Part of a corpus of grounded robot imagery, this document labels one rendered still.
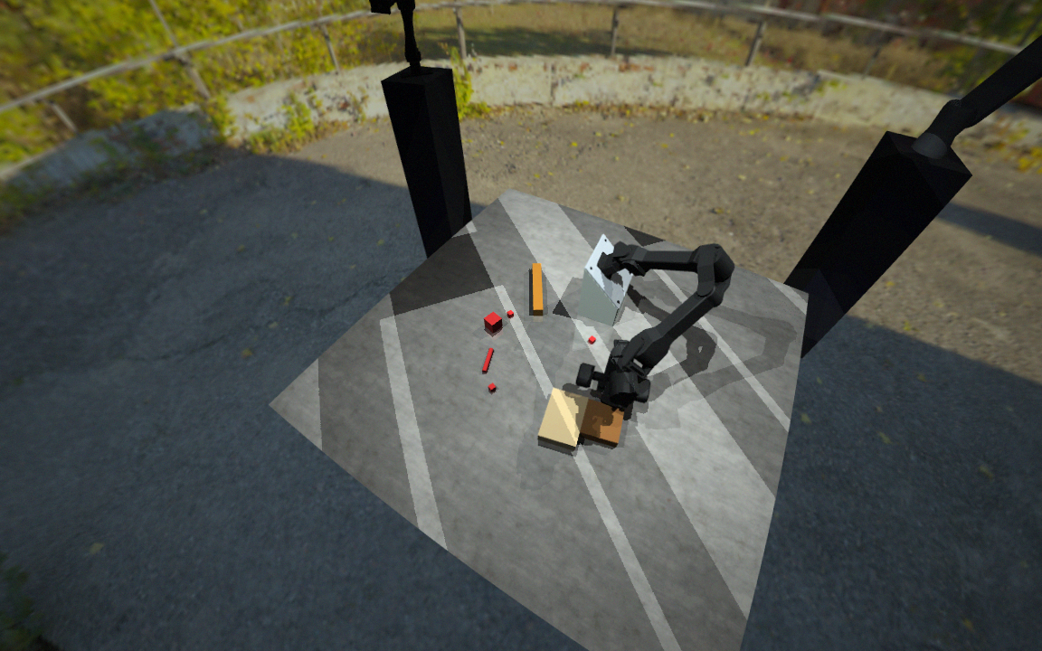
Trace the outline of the orange rectangular block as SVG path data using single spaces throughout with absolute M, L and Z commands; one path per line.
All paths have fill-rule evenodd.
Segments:
M 541 262 L 534 262 L 534 315 L 543 314 Z

